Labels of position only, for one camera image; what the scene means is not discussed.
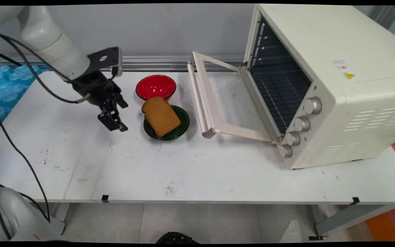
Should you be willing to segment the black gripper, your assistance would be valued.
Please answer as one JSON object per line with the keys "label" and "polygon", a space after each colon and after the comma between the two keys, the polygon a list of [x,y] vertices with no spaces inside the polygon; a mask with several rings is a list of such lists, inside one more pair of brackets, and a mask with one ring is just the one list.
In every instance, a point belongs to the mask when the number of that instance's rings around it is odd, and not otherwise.
{"label": "black gripper", "polygon": [[[122,97],[122,90],[113,81],[108,79],[99,70],[78,77],[71,81],[72,88],[82,97],[89,94],[88,103],[103,107],[110,103],[111,108],[116,109],[117,105],[121,108],[127,108],[128,104]],[[103,108],[97,119],[108,128],[109,131],[119,130],[127,131],[128,128],[121,121],[119,112],[116,110]]]}

